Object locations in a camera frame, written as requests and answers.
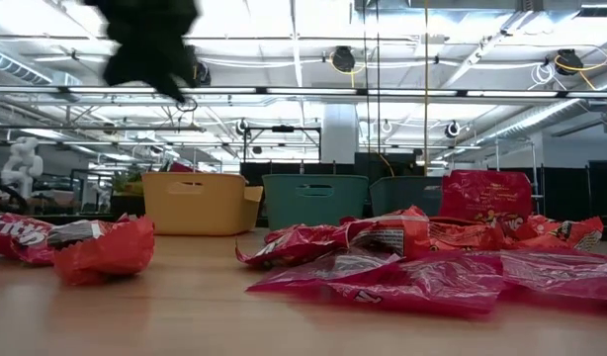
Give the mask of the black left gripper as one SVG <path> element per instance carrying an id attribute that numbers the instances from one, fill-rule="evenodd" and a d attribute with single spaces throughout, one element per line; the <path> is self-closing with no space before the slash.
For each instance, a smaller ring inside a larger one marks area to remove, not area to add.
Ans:
<path id="1" fill-rule="evenodd" d="M 183 37 L 200 18 L 197 0 L 83 0 L 106 20 L 106 36 L 121 45 L 175 49 L 155 52 L 144 63 L 142 46 L 120 46 L 108 59 L 103 79 L 109 86 L 129 82 L 149 84 L 176 102 L 185 102 L 179 80 L 198 86 L 194 75 L 196 57 Z"/>

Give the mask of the yellow plastic bin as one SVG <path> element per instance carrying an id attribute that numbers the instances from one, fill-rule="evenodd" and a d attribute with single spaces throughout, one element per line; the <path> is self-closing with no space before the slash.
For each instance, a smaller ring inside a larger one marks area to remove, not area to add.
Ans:
<path id="1" fill-rule="evenodd" d="M 231 236 L 256 225 L 261 186 L 241 175 L 150 172 L 142 175 L 145 214 L 158 235 Z"/>

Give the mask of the teal plastic bin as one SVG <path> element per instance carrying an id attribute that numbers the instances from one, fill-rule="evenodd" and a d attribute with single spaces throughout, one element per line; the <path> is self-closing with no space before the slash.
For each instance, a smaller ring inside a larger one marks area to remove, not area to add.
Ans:
<path id="1" fill-rule="evenodd" d="M 360 219 L 369 194 L 369 179 L 359 175 L 269 174 L 263 184 L 271 230 Z"/>

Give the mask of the dark blue plastic bin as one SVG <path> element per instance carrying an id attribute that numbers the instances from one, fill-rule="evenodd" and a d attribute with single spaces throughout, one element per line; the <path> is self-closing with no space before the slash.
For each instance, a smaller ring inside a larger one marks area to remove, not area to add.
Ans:
<path id="1" fill-rule="evenodd" d="M 370 187 L 375 216 L 416 206 L 427 216 L 437 216 L 442 201 L 442 178 L 424 176 L 386 177 Z"/>

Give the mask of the orange Reese's candy pack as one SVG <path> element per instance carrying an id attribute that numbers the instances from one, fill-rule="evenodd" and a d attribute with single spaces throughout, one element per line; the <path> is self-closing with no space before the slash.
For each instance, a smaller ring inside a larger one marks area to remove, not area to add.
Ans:
<path id="1" fill-rule="evenodd" d="M 508 234 L 511 249 L 573 249 L 590 251 L 602 238 L 599 217 L 584 221 L 555 221 L 541 215 L 528 217 Z"/>
<path id="2" fill-rule="evenodd" d="M 153 222 L 124 217 L 97 239 L 54 249 L 53 270 L 67 285 L 96 285 L 132 276 L 149 265 L 154 253 Z"/>
<path id="3" fill-rule="evenodd" d="M 503 230 L 494 224 L 433 217 L 428 227 L 432 251 L 491 251 L 505 244 Z"/>
<path id="4" fill-rule="evenodd" d="M 404 257 L 427 251 L 429 218 L 416 206 L 382 216 L 349 222 L 347 241 L 350 246 L 379 245 Z"/>

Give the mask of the red Twizzlers candy pack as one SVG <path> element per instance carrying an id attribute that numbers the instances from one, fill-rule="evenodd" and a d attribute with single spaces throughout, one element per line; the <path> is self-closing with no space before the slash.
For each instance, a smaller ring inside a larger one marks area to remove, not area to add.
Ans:
<path id="1" fill-rule="evenodd" d="M 569 251 L 506 251 L 503 279 L 546 295 L 607 302 L 607 255 Z"/>
<path id="2" fill-rule="evenodd" d="M 475 317 L 490 313 L 505 287 L 494 255 L 436 252 L 408 260 L 347 251 L 281 268 L 247 288 L 332 305 Z"/>

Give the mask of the red Skittles candy pack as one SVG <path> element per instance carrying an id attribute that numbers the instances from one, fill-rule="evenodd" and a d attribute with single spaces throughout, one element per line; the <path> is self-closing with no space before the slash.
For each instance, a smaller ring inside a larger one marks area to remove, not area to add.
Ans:
<path id="1" fill-rule="evenodd" d="M 48 233 L 46 243 L 49 247 L 59 250 L 77 242 L 97 239 L 111 227 L 111 222 L 87 220 L 57 225 Z"/>
<path id="2" fill-rule="evenodd" d="M 31 217 L 0 214 L 0 255 L 27 264 L 50 266 L 53 250 L 47 238 L 53 225 Z"/>
<path id="3" fill-rule="evenodd" d="M 347 248 L 356 235 L 354 227 L 352 223 L 297 224 L 270 232 L 264 246 L 252 254 L 243 253 L 235 244 L 235 255 L 239 262 L 256 269 L 298 266 Z"/>
<path id="4" fill-rule="evenodd" d="M 442 178 L 441 191 L 440 217 L 516 230 L 533 212 L 532 185 L 522 172 L 454 170 Z"/>

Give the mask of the potted succulent plant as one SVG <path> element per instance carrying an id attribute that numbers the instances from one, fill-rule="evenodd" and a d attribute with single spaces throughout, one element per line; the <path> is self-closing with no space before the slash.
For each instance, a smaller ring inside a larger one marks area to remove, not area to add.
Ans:
<path id="1" fill-rule="evenodd" d="M 112 179 L 110 212 L 118 219 L 123 214 L 141 217 L 145 214 L 142 170 L 129 166 L 125 171 L 117 171 Z"/>

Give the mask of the white robot figure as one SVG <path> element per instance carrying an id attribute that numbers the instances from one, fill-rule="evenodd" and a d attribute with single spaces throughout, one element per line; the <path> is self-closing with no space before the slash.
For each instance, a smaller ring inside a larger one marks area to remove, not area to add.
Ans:
<path id="1" fill-rule="evenodd" d="M 20 136 L 10 146 L 10 156 L 1 171 L 4 185 L 17 184 L 18 193 L 25 199 L 32 196 L 35 178 L 43 174 L 43 159 L 36 155 L 39 140 Z"/>

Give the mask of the metal rack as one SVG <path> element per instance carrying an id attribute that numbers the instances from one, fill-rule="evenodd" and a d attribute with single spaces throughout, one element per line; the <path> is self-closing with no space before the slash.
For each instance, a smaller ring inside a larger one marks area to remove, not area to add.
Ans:
<path id="1" fill-rule="evenodd" d="M 495 169 L 497 171 L 501 170 L 500 157 L 510 154 L 510 151 L 506 151 L 501 153 L 500 147 L 505 146 L 507 143 L 515 144 L 517 143 L 519 146 L 529 147 L 530 153 L 532 157 L 532 163 L 530 164 L 530 169 L 532 170 L 533 180 L 531 183 L 532 186 L 532 198 L 539 202 L 544 198 L 539 190 L 539 180 L 538 180 L 538 168 L 537 168 L 537 158 L 536 158 L 536 145 L 530 138 L 499 138 L 497 137 L 494 140 L 494 148 L 495 148 Z"/>

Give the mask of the black gantry frame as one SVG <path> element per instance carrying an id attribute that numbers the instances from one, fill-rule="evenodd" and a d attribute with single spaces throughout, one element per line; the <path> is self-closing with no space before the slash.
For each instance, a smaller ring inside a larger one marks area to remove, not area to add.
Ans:
<path id="1" fill-rule="evenodd" d="M 292 143 L 292 142 L 278 142 L 278 143 L 257 143 L 257 139 L 264 132 L 270 132 L 272 134 L 294 134 L 301 133 L 308 142 L 304 141 L 301 143 Z M 315 147 L 317 149 L 317 157 L 321 158 L 322 153 L 322 144 L 321 144 L 321 128 L 306 128 L 306 127 L 293 127 L 287 125 L 278 125 L 271 127 L 246 127 L 243 129 L 242 134 L 242 161 L 246 162 L 248 160 L 249 149 L 252 146 L 271 146 L 271 147 L 298 147 L 298 148 L 307 148 L 307 147 Z"/>

